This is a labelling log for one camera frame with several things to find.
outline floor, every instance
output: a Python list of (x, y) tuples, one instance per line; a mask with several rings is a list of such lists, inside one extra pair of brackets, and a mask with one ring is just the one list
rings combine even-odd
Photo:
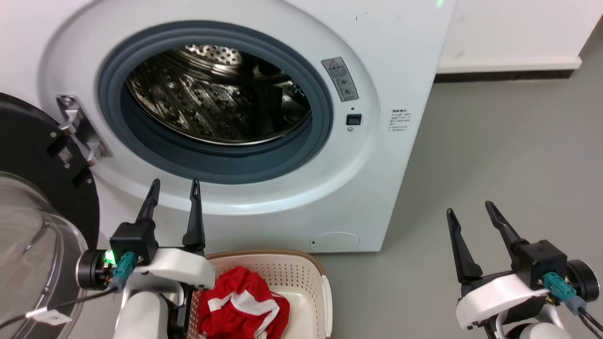
[[(601, 25), (581, 56), (568, 80), (433, 87), (382, 251), (318, 256), (333, 291), (333, 339), (485, 338), (456, 322), (447, 208), (485, 274), (510, 265), (484, 209), (492, 200), (522, 237), (548, 239), (603, 277)], [(87, 304), (71, 338), (110, 338), (118, 307)], [(93, 309), (107, 319), (91, 321)], [(603, 301), (589, 311), (603, 318)], [(591, 337), (560, 313), (572, 337)]]

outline red fabric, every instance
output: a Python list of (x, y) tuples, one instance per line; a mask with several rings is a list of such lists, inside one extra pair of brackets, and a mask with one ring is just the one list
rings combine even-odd
[(199, 295), (197, 331), (208, 339), (280, 339), (289, 302), (255, 272), (235, 267)]

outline basket handle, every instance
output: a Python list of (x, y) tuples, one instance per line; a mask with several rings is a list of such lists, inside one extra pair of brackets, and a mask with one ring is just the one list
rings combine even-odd
[(324, 327), (326, 337), (331, 336), (333, 331), (333, 297), (331, 296), (331, 285), (327, 276), (323, 276), (323, 300), (324, 300)]

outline white wall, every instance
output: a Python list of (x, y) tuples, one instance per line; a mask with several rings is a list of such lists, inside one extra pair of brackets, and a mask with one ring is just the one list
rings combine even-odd
[(458, 0), (438, 73), (575, 69), (602, 0)]

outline metal hinge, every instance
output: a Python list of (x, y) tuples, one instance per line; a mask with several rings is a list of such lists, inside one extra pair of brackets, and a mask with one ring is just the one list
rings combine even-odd
[(73, 138), (90, 166), (102, 157), (112, 155), (74, 95), (57, 96), (57, 104), (65, 119), (65, 123), (60, 126), (61, 130)]

